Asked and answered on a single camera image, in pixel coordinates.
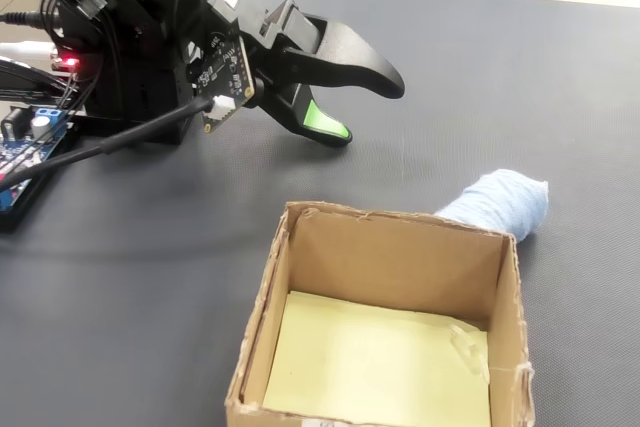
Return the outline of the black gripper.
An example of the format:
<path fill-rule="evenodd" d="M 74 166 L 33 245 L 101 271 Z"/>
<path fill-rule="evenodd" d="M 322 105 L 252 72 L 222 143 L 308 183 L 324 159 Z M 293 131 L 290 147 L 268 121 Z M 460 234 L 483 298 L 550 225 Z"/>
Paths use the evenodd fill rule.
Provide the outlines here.
<path fill-rule="evenodd" d="M 319 108 L 310 86 L 356 86 L 389 99 L 405 93 L 398 70 L 351 27 L 306 17 L 293 0 L 272 11 L 244 5 L 239 27 L 255 91 L 246 106 L 259 105 L 301 137 L 335 148 L 353 139 L 343 123 Z"/>

